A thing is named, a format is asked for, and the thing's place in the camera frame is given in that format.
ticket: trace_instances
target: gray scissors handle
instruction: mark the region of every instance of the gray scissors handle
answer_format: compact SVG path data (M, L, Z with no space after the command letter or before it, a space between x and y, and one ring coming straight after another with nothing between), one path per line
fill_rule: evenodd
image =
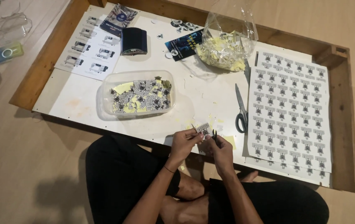
M237 115L237 117L236 117L236 129L240 133L246 133L248 131L248 112L245 113L245 115L244 115L244 112L240 111L240 113Z

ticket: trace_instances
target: black string bracelet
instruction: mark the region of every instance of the black string bracelet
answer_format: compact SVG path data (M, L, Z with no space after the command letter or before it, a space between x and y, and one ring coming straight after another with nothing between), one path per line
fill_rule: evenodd
M171 173L175 173L175 172L170 171L168 168L166 168L166 166L164 166L164 167L165 167L165 169L166 169L166 170L168 170L169 172L171 172Z

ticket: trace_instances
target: sewing machine picture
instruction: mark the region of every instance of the sewing machine picture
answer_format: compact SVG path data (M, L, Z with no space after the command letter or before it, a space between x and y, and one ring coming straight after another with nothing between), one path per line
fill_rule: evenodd
M84 44L82 42L76 41L75 46L71 47L73 50L79 51L79 52L85 52L89 51L90 45Z
M92 24L94 26L99 26L101 24L101 20L98 18L94 18L89 16L89 18L86 20L87 23Z
M113 51L109 51L109 50L106 50L106 49L101 48L101 49L99 50L99 53L96 54L96 56L101 57L101 58L104 58L104 59L108 59L108 58L110 58L110 57L113 57L114 54L115 54L115 52L113 52Z
M83 28L82 32L80 32L80 34L81 34L81 36L84 36L86 38L93 38L96 36L97 33L94 32L93 30Z
M104 40L103 40L103 43L108 43L110 45L116 45L119 43L119 39L118 38L112 38L112 37L109 37L109 36L105 36Z
M74 65L74 67L78 67L79 65L82 65L83 62L84 60L70 55L67 56L66 60L64 61L65 64L71 64Z
M102 72L105 72L107 69L108 69L107 66L92 63L92 66L90 67L89 70L97 72L97 73L102 73Z

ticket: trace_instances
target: black pants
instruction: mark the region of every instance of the black pants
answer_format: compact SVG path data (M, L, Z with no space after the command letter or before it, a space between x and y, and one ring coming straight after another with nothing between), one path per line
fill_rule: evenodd
M91 144L86 154L86 183L95 223L122 223L166 159L155 157L121 136L103 136ZM179 182L180 174L176 172L166 194L174 196ZM328 221L327 204L306 186L283 181L242 186L265 224ZM210 224L234 223L222 181L210 179L208 212Z

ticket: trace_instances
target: plastic bag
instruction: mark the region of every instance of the plastic bag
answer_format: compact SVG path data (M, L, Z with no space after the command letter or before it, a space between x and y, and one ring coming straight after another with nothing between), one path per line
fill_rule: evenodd
M236 19L221 14L230 12ZM217 1L208 14L202 36L202 44L196 45L196 53L202 61L230 71L243 71L244 60L254 51L258 32L248 0L235 5Z

